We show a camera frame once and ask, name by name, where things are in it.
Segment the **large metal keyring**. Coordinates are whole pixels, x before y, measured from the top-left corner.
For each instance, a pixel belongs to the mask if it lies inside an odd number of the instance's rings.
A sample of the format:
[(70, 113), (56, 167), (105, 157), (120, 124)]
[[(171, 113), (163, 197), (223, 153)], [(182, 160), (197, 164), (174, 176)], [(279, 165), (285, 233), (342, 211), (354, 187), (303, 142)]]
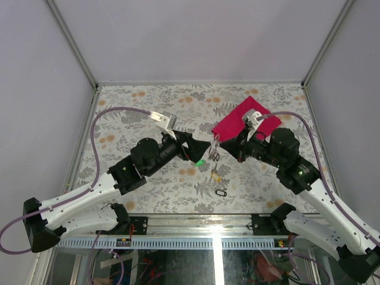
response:
[(220, 160), (219, 146), (220, 146), (220, 135), (216, 134), (214, 136), (213, 142), (211, 143), (210, 149), (208, 151), (208, 158), (214, 162), (218, 162)]

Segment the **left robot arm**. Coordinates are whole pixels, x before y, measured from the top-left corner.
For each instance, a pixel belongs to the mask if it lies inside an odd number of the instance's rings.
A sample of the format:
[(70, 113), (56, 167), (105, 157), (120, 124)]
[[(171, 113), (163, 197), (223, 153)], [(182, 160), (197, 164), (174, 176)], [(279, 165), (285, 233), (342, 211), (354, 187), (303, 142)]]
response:
[(93, 214), (84, 210), (145, 185), (147, 177), (176, 157), (198, 162), (211, 145), (209, 141), (193, 139), (187, 132), (175, 131), (174, 134), (174, 137), (164, 134), (161, 143), (152, 138), (141, 139), (130, 154), (102, 174), (94, 186), (88, 183), (45, 201), (26, 200), (23, 223), (31, 251), (43, 252), (65, 237), (85, 232), (126, 233), (130, 218), (123, 205), (114, 203)]

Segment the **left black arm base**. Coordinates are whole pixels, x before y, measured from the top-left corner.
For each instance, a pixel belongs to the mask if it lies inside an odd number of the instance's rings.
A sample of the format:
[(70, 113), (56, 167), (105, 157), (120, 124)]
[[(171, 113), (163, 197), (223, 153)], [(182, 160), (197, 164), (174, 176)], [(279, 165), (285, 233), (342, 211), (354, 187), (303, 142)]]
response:
[(148, 217), (132, 216), (131, 221), (127, 226), (123, 226), (116, 231), (116, 235), (146, 235), (148, 229)]

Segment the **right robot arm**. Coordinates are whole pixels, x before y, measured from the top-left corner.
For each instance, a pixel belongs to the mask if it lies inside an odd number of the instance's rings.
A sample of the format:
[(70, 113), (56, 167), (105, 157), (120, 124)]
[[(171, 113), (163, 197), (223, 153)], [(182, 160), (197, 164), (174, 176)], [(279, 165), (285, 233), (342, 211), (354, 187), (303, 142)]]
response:
[(319, 170), (300, 155), (300, 142), (290, 129), (275, 129), (269, 141), (248, 134), (244, 130), (220, 146), (238, 162), (252, 157), (276, 167), (280, 183), (313, 206), (329, 224), (307, 221), (300, 211), (284, 203), (272, 213), (272, 230), (303, 236), (334, 257), (354, 281), (367, 282), (379, 268), (379, 232), (328, 189)]

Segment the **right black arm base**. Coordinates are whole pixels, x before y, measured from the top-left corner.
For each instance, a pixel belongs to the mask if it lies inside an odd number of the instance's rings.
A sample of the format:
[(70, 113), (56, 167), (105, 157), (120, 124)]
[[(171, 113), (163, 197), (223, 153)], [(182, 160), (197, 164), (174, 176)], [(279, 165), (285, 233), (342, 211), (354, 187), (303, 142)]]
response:
[(270, 214), (251, 214), (251, 220), (246, 225), (246, 228), (250, 230), (254, 236), (272, 236), (280, 234), (273, 225)]

